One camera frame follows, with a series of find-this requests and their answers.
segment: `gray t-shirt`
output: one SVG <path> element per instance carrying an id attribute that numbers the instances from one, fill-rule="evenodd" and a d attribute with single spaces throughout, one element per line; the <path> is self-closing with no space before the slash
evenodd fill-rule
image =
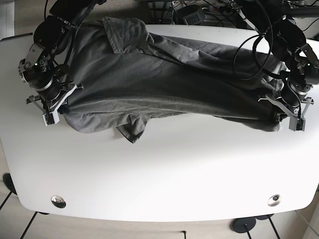
<path id="1" fill-rule="evenodd" d="M 237 48 L 149 33 L 138 19 L 106 17 L 78 31 L 70 73 L 83 84 L 68 98 L 63 114 L 83 133 L 117 129 L 136 142 L 151 118 L 198 113 L 265 131 L 277 131 L 273 106 L 260 95 L 282 88 L 282 81 L 260 73 L 242 81 L 232 72 Z M 266 54 L 258 53 L 263 62 Z M 279 73 L 282 62 L 271 56 L 266 69 Z M 256 72 L 252 53 L 241 50 L 236 71 Z"/>

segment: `white table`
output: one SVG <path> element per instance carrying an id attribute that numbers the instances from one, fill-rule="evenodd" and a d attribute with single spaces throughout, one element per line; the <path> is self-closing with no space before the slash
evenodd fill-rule
<path id="1" fill-rule="evenodd" d="M 181 36 L 185 27 L 149 26 Z M 238 45 L 254 32 L 189 28 L 216 42 Z M 81 134 L 61 117 L 44 127 L 25 99 L 35 94 L 17 66 L 32 37 L 0 42 L 0 138 L 21 203 L 33 211 L 118 221 L 187 222 L 280 213 L 306 207 L 319 182 L 319 87 L 309 96 L 305 132 L 266 133 L 204 115 L 153 119 L 129 143 L 116 129 Z M 318 43 L 312 42 L 318 49 Z M 268 200 L 279 194 L 275 207 Z M 51 203 L 66 201 L 59 209 Z"/>

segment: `round metal grommet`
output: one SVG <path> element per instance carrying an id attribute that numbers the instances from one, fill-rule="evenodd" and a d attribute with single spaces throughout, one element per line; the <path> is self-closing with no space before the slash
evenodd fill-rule
<path id="1" fill-rule="evenodd" d="M 268 206 L 275 207 L 281 203 L 281 200 L 282 200 L 282 198 L 280 195 L 274 195 L 268 200 Z"/>
<path id="2" fill-rule="evenodd" d="M 65 208 L 65 206 L 66 206 L 66 202 L 60 196 L 53 196 L 51 198 L 51 202 L 57 208 Z"/>

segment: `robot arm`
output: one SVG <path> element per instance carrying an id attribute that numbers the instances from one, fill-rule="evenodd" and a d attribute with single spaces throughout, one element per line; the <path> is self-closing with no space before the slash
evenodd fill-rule
<path id="1" fill-rule="evenodd" d="M 284 88 L 277 95 L 266 95 L 261 100 L 268 100 L 276 106 L 275 120 L 291 118 L 290 129 L 305 130 L 304 115 L 313 101 L 306 98 L 312 85 L 319 84 L 319 61 L 312 48 L 306 43 L 303 32 L 293 23 L 275 0 L 231 0 L 231 5 L 253 29 L 259 33 L 253 48 L 256 64 L 256 47 L 264 37 L 272 46 L 272 53 L 285 62 L 290 72 L 280 75 L 261 70 L 269 76 L 282 79 Z M 35 31 L 34 44 L 27 57 L 21 60 L 19 73 L 22 80 L 38 92 L 27 103 L 36 104 L 43 111 L 46 125 L 59 122 L 58 109 L 77 86 L 72 80 L 66 80 L 68 63 L 73 48 L 77 29 L 96 4 L 106 0 L 58 0 L 49 16 Z M 71 44 L 64 64 L 54 65 L 54 57 L 61 54 Z M 301 112 L 301 103 L 306 103 Z"/>
<path id="2" fill-rule="evenodd" d="M 65 103 L 77 86 L 66 81 L 68 62 L 78 27 L 96 4 L 106 0 L 58 0 L 50 13 L 52 15 L 39 25 L 34 33 L 34 44 L 27 57 L 20 61 L 19 73 L 39 94 L 29 97 L 28 103 L 35 103 L 43 111 L 46 125 L 59 122 L 57 110 Z M 63 65 L 54 65 L 54 57 L 71 44 Z"/>
<path id="3" fill-rule="evenodd" d="M 263 99 L 281 110 L 277 113 L 278 120 L 286 116 L 291 118 L 290 129 L 305 130 L 304 115 L 309 105 L 314 103 L 306 96 L 312 85 L 319 84 L 319 60 L 307 44 L 304 33 L 295 25 L 292 18 L 287 18 L 282 8 L 275 4 L 275 0 L 232 0 L 231 4 L 243 20 L 260 34 L 253 47 L 256 64 L 260 67 L 256 58 L 256 47 L 264 37 L 272 46 L 273 55 L 285 62 L 290 69 L 290 72 L 282 72 L 280 75 L 262 70 L 284 82 L 281 92 L 275 96 L 265 96 Z M 301 103 L 307 104 L 303 113 Z"/>

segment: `black electronic device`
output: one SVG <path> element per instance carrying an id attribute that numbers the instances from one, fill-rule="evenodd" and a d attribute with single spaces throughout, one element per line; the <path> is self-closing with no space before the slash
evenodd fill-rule
<path id="1" fill-rule="evenodd" d="M 201 25 L 205 20 L 205 13 L 198 5 L 188 5 L 177 11 L 179 25 Z"/>

